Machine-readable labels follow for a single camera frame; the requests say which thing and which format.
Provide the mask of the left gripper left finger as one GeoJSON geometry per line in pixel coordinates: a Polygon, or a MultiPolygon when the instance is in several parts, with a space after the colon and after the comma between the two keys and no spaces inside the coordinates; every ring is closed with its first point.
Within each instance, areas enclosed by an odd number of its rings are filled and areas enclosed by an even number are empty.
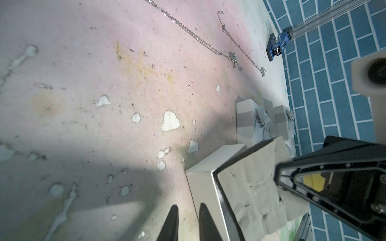
{"type": "Polygon", "coordinates": [[[179,208],[174,204],[167,215],[157,241],[178,241],[179,236],[179,208]]]}

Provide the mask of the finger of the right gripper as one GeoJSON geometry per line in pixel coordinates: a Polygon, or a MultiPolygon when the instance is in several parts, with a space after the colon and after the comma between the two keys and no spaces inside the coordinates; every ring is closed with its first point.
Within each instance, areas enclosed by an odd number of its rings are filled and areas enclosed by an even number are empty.
{"type": "Polygon", "coordinates": [[[280,163],[275,183],[373,241],[386,239],[386,147],[337,136],[280,163]]]}

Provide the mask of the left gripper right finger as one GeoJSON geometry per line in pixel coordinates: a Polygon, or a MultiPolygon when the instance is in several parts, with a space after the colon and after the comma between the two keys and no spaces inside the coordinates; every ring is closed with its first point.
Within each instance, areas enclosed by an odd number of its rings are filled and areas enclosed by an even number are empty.
{"type": "Polygon", "coordinates": [[[200,241],[222,241],[222,237],[213,221],[213,218],[204,203],[199,210],[200,241]]]}

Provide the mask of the white bow box lid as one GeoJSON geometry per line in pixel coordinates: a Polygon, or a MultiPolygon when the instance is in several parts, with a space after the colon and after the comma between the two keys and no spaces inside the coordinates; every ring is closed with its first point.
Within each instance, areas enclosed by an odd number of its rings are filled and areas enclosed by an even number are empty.
{"type": "Polygon", "coordinates": [[[271,119],[270,136],[275,138],[282,136],[285,141],[289,141],[295,135],[294,115],[289,107],[284,105],[270,108],[267,111],[268,117],[271,119]]]}

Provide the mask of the white bow gift box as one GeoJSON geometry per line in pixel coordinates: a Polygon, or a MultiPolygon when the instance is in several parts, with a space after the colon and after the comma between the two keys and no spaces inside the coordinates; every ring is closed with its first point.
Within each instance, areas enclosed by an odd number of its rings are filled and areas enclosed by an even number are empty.
{"type": "Polygon", "coordinates": [[[236,103],[237,144],[245,144],[247,148],[271,139],[272,121],[265,108],[252,99],[236,103]]]}

